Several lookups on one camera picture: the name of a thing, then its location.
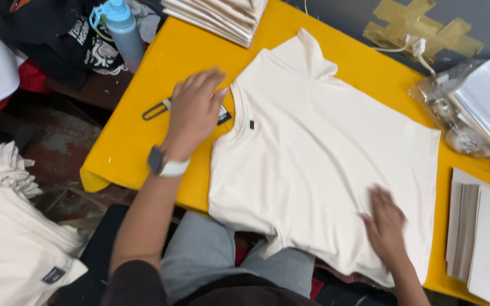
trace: smartwatch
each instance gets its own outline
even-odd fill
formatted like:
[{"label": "smartwatch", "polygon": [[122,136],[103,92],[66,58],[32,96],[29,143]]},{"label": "smartwatch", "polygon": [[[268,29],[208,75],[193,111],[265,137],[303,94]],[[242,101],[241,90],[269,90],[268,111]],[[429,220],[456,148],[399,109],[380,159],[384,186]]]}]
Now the smartwatch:
[{"label": "smartwatch", "polygon": [[185,162],[168,161],[157,146],[150,150],[148,163],[151,171],[159,177],[180,177],[185,173],[190,158]]}]

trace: clear plastic bag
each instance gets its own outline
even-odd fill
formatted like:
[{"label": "clear plastic bag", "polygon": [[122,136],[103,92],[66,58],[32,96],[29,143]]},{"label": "clear plastic bag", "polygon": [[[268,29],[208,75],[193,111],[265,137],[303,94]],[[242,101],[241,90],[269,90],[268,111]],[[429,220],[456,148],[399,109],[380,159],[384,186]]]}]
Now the clear plastic bag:
[{"label": "clear plastic bag", "polygon": [[426,77],[408,93],[425,106],[451,148],[490,158],[490,59],[472,59]]}]

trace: black sleeve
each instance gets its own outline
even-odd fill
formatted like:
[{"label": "black sleeve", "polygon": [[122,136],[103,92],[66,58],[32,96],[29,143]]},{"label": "black sleeve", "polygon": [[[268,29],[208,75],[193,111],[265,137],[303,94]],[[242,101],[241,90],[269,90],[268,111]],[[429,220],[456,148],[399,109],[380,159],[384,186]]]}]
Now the black sleeve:
[{"label": "black sleeve", "polygon": [[101,306],[168,306],[158,271],[143,260],[120,265],[109,278]]}]

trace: water bottle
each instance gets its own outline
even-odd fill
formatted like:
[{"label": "water bottle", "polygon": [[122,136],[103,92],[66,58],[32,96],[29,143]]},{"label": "water bottle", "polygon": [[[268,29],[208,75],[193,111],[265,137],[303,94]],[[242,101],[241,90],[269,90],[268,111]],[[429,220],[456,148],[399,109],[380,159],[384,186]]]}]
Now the water bottle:
[{"label": "water bottle", "polygon": [[128,66],[128,70],[136,73],[145,55],[145,47],[130,7],[122,0],[108,0],[94,7],[90,14],[90,25],[93,29],[98,26],[102,15],[105,16],[105,25]]}]

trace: hand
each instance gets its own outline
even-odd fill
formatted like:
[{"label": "hand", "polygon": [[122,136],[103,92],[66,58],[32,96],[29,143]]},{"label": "hand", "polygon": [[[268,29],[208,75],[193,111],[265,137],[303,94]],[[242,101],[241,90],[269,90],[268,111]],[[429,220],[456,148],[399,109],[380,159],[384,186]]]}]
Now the hand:
[{"label": "hand", "polygon": [[168,134],[160,146],[168,159],[186,161],[213,132],[229,88],[213,92],[225,78],[226,73],[215,67],[193,74],[175,85]]},{"label": "hand", "polygon": [[373,216],[361,214],[373,250],[391,271],[408,259],[402,231],[405,215],[394,204],[390,193],[380,186],[370,189]]}]

